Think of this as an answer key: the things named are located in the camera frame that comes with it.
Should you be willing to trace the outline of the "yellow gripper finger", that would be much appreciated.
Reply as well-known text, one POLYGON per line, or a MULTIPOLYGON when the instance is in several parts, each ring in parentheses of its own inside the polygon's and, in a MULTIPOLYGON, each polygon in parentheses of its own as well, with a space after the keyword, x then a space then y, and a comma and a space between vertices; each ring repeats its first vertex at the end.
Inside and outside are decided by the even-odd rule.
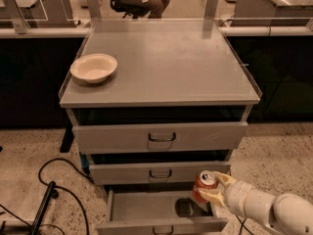
POLYGON ((232 177, 231 175, 219 172, 219 171, 214 171, 214 175, 218 182, 224 187, 227 188, 233 183, 236 182, 236 179, 232 177))
POLYGON ((198 193, 204 202, 210 202, 220 208, 225 207, 224 196, 220 190, 199 188, 198 193))

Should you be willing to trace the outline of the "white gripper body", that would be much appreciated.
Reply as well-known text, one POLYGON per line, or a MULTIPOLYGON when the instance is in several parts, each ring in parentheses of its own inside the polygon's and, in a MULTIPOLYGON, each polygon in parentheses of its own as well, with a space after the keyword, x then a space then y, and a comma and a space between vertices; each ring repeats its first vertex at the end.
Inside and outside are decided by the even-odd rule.
POLYGON ((228 210, 240 217, 256 221, 262 226, 269 226, 274 221, 272 208, 276 196, 257 190, 251 184, 236 181, 224 190, 228 210))

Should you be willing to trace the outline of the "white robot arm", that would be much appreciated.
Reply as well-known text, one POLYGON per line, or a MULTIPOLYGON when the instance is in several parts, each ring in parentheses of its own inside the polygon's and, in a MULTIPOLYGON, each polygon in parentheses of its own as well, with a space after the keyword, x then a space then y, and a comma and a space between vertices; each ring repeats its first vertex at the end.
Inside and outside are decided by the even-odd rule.
POLYGON ((257 222, 272 235, 313 235, 313 205, 299 196, 278 196, 231 175, 204 170, 196 176, 194 197, 257 222))

